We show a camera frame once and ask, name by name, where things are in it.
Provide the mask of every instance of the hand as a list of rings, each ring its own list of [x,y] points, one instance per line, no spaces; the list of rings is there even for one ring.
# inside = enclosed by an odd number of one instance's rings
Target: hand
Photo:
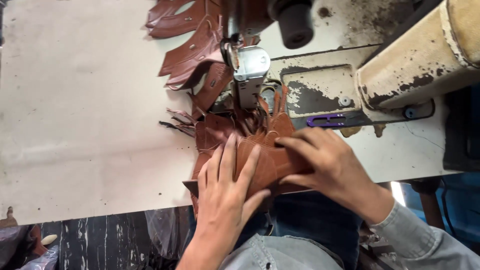
[[[231,135],[225,150],[222,146],[218,147],[200,170],[197,228],[182,258],[184,261],[188,254],[194,256],[195,263],[189,265],[189,269],[194,265],[197,269],[217,269],[232,251],[250,216],[270,195],[270,190],[265,189],[245,201],[261,148],[259,145],[253,148],[238,180],[234,182],[236,150],[237,136]],[[179,267],[188,264],[182,261]]]
[[[308,175],[289,175],[281,184],[319,191],[374,224],[392,210],[392,194],[371,181],[350,146],[331,129],[304,128],[276,142],[298,152],[315,170]]]

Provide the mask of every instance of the right hand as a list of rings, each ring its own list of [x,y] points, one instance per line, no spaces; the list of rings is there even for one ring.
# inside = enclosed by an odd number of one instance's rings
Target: right hand
[[[391,192],[370,180],[352,148],[331,129],[304,128],[276,142],[298,152],[315,170],[286,176],[281,184],[319,191],[373,224],[382,222],[392,210]]]

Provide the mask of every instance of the person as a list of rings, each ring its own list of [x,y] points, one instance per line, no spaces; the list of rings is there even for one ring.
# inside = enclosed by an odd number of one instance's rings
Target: person
[[[389,190],[371,181],[343,139],[321,128],[277,139],[314,168],[312,174],[289,175],[280,184],[314,191],[277,196],[271,222],[275,236],[255,233],[259,229],[252,228],[263,227],[261,213],[254,213],[271,192],[261,190],[245,200],[261,149],[254,147],[235,182],[236,141],[236,135],[230,136],[200,171],[197,225],[177,269],[354,270],[362,220],[410,270],[480,269],[475,253],[399,205]]]

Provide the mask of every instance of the left hand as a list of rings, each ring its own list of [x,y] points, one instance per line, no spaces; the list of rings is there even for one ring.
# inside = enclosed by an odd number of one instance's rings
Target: left hand
[[[221,261],[232,251],[243,227],[270,190],[257,192],[247,201],[247,189],[255,173],[261,148],[256,145],[235,182],[237,136],[231,135],[225,149],[218,147],[198,176],[198,217],[192,243],[210,249]]]

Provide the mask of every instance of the cable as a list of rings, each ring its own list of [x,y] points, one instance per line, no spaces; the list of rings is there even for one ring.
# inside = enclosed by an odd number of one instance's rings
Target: cable
[[[448,216],[447,201],[446,201],[446,195],[447,195],[448,187],[447,187],[443,177],[440,179],[440,181],[442,181],[442,183],[444,184],[444,190],[442,192],[442,197],[441,198],[442,198],[442,208],[444,209],[445,219],[447,220],[448,227],[450,228],[450,231],[452,232],[452,236],[457,238],[455,229],[453,228],[452,223],[450,221],[450,217]]]

